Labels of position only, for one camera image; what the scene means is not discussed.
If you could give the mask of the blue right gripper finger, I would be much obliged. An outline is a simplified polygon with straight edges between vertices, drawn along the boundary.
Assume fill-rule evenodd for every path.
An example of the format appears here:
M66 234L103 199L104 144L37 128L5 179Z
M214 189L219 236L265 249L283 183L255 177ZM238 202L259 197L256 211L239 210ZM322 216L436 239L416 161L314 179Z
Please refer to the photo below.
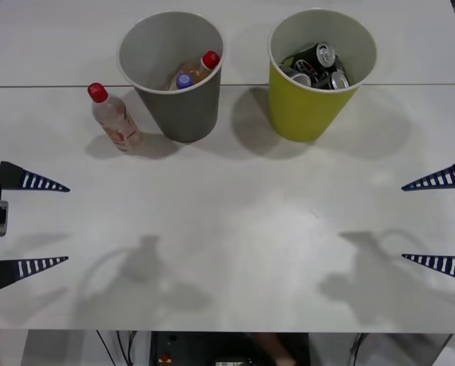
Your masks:
M455 163L401 187L403 191L424 191L455 188Z
M408 253L403 253L401 256L411 262L455 278L455 256Z

